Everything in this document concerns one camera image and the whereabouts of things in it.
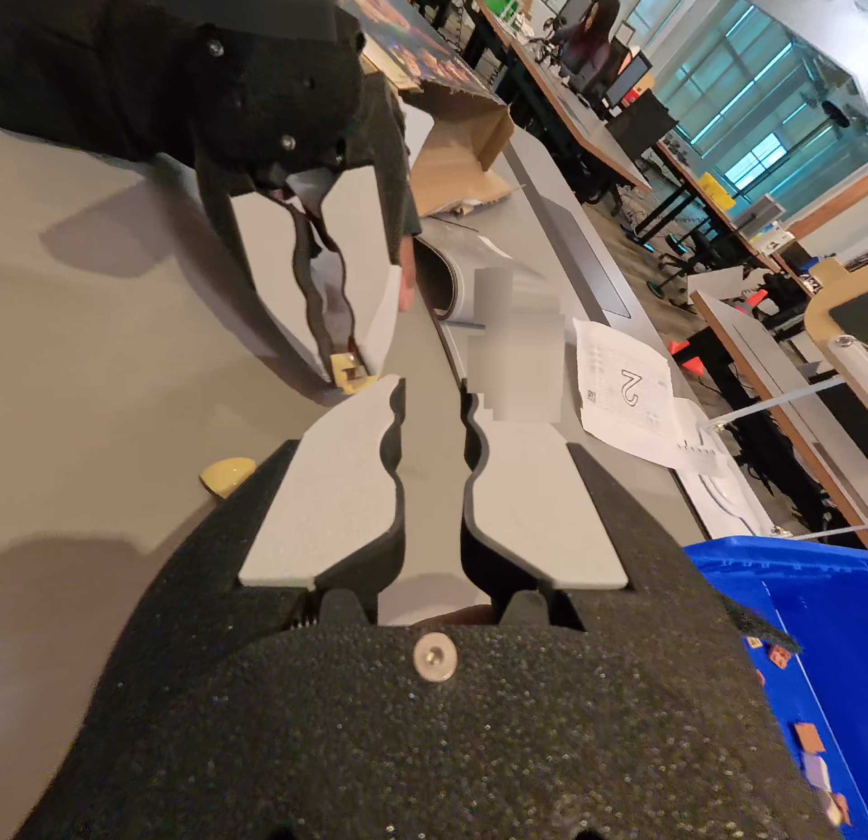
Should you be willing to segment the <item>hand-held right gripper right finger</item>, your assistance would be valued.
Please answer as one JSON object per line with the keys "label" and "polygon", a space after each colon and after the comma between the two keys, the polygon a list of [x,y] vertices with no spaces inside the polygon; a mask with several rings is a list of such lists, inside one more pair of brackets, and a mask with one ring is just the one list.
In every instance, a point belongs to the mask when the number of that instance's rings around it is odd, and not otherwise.
{"label": "hand-held right gripper right finger", "polygon": [[461,563],[494,603],[518,592],[546,597],[620,591],[628,575],[568,442],[548,422],[495,418],[461,388],[464,459]]}

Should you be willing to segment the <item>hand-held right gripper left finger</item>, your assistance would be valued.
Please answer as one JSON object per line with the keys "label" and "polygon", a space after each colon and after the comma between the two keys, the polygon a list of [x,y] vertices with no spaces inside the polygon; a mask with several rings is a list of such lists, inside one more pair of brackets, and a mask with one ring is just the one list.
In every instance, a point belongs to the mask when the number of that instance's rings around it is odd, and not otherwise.
{"label": "hand-held right gripper left finger", "polygon": [[246,587],[345,588],[377,603],[406,553],[406,382],[388,375],[324,413],[298,442],[238,578]]}

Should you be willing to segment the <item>tan arch brick assembly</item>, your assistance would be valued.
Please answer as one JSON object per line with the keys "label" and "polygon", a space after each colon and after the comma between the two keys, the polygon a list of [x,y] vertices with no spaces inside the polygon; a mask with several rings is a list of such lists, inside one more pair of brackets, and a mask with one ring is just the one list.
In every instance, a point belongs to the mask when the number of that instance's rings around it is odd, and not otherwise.
{"label": "tan arch brick assembly", "polygon": [[379,376],[373,375],[366,367],[355,341],[350,337],[343,351],[335,346],[330,356],[331,377],[340,391],[346,396],[354,396],[373,386]]}

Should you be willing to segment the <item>person's left forearm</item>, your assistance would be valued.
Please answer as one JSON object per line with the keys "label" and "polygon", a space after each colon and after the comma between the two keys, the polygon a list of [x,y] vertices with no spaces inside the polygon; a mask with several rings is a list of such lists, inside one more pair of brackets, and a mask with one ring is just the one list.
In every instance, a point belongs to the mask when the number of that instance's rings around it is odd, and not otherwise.
{"label": "person's left forearm", "polygon": [[193,167],[196,52],[206,33],[151,0],[1,0],[1,128]]}

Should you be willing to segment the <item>grey desk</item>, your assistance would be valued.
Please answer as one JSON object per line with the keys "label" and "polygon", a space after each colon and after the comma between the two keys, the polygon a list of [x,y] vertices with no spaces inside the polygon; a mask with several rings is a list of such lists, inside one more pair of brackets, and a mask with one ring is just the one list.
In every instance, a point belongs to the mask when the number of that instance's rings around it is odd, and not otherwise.
{"label": "grey desk", "polygon": [[[37,500],[123,525],[179,516],[178,483],[220,405],[286,429],[275,383],[241,394],[229,348],[175,263],[141,278],[82,273],[28,298],[2,361],[20,358]],[[379,627],[329,599],[292,628],[301,590],[237,574],[299,444],[179,543],[145,589],[81,730],[13,838],[676,838],[712,828],[712,723],[687,599],[700,575],[590,453],[570,449],[626,565],[620,593],[565,599],[579,629],[534,618],[447,625],[446,681],[413,651],[430,627]]]}

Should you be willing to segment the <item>person's left hand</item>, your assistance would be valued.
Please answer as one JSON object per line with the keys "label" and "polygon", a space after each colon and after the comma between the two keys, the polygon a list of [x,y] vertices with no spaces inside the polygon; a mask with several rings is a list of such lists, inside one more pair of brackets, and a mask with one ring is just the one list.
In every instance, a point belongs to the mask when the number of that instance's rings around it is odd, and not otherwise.
{"label": "person's left hand", "polygon": [[411,309],[416,294],[417,270],[413,236],[407,235],[402,238],[399,245],[398,258],[401,279],[397,306],[400,312],[407,312]]}

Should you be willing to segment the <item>grey instruction booklet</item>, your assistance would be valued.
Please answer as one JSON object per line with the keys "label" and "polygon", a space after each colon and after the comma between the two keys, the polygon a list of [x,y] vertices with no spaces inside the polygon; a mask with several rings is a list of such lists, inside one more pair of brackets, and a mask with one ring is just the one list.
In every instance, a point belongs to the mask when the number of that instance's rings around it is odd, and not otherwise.
{"label": "grey instruction booklet", "polygon": [[505,269],[512,275],[515,311],[554,313],[561,308],[544,276],[472,228],[429,217],[416,238],[415,253],[418,286],[459,387],[464,386],[468,376],[468,342],[472,335],[484,330],[474,318],[479,270]]}

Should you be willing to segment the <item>tan curved brick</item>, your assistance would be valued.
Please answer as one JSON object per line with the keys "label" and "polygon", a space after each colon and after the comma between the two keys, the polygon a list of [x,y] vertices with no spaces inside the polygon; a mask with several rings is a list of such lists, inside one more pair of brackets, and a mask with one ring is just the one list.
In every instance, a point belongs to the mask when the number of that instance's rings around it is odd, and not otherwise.
{"label": "tan curved brick", "polygon": [[224,500],[253,475],[256,467],[252,458],[229,457],[205,467],[198,478],[212,496]]}

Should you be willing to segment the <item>open cardboard box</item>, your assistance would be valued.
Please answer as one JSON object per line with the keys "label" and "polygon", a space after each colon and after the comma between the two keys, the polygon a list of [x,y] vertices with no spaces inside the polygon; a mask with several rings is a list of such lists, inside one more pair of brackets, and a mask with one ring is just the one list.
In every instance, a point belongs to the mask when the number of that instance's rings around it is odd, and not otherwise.
{"label": "open cardboard box", "polygon": [[515,130],[500,99],[426,82],[401,91],[399,101],[419,217],[468,212],[514,191],[493,169]]}

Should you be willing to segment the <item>colourful printed box lid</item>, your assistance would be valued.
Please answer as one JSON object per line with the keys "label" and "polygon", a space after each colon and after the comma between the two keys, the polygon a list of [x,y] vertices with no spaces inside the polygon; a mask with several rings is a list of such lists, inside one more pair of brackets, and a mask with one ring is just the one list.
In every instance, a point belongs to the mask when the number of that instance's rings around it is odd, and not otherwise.
{"label": "colourful printed box lid", "polygon": [[476,73],[407,0],[335,0],[356,17],[368,40],[387,53],[416,86],[438,84],[491,98]]}

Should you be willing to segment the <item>white paper sheet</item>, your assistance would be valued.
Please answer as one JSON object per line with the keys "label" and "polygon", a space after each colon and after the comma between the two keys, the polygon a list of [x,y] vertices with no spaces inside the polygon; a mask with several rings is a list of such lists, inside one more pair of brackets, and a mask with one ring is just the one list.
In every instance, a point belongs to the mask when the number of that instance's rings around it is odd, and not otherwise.
{"label": "white paper sheet", "polygon": [[692,400],[675,398],[682,441],[676,474],[712,539],[768,537],[774,524],[708,418]]}

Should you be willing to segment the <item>long office table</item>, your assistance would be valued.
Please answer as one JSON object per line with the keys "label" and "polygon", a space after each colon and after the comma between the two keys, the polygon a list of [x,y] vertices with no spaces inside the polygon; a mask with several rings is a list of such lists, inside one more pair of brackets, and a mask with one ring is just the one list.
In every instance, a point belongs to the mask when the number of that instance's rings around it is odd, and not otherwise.
{"label": "long office table", "polygon": [[859,542],[866,546],[866,455],[819,391],[802,392],[807,380],[761,322],[703,292],[694,292],[691,300],[756,396],[770,401],[800,393],[767,413],[848,525],[861,527]]}
{"label": "long office table", "polygon": [[471,67],[477,67],[486,51],[504,57],[495,94],[507,105],[517,127],[546,142],[562,162],[585,165],[604,184],[650,192],[649,183],[605,122],[552,68],[537,63],[530,45],[522,44],[483,0],[470,0],[469,16],[474,30],[462,57]]}
{"label": "long office table", "polygon": [[760,252],[748,238],[736,229],[730,216],[716,202],[714,195],[706,191],[700,179],[695,177],[686,165],[679,162],[667,147],[663,145],[662,141],[658,141],[655,144],[654,150],[661,157],[667,170],[678,178],[679,192],[677,195],[683,194],[688,199],[688,204],[697,202],[702,205],[711,222],[718,228],[718,231],[723,231],[727,236],[736,238],[753,260],[774,273],[784,271],[782,263]]}

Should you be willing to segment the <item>blue plastic bin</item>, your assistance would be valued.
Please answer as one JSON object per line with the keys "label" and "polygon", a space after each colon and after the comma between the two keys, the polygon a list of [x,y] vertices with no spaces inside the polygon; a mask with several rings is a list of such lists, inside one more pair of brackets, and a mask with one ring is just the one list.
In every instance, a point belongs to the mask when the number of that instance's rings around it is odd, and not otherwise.
{"label": "blue plastic bin", "polygon": [[834,791],[852,826],[867,837],[867,562],[866,552],[795,539],[733,536],[685,547],[708,583],[801,651],[781,671],[764,651],[746,647],[787,748],[801,769],[792,722],[814,724],[826,746]]}

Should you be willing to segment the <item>desktop monitor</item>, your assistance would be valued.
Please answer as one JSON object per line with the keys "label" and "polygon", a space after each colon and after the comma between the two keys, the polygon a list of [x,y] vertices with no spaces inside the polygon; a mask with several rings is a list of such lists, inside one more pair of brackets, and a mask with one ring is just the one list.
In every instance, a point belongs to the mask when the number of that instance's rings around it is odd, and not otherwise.
{"label": "desktop monitor", "polygon": [[604,99],[610,108],[618,106],[650,71],[652,64],[645,53],[637,50],[625,63],[620,73],[607,89]]}

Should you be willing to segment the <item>pile of small bricks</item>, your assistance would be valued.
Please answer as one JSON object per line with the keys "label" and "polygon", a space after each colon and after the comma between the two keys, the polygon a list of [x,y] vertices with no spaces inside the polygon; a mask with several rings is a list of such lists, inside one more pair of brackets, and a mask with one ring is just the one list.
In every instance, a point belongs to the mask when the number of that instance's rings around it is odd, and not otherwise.
{"label": "pile of small bricks", "polygon": [[[766,659],[781,671],[794,666],[794,655],[783,646],[766,644],[755,636],[746,636],[745,644],[752,651],[764,651]],[[852,826],[849,804],[842,793],[834,791],[824,755],[826,746],[817,727],[808,722],[792,722],[790,729],[797,745],[802,773],[816,791],[828,821],[836,828]]]}

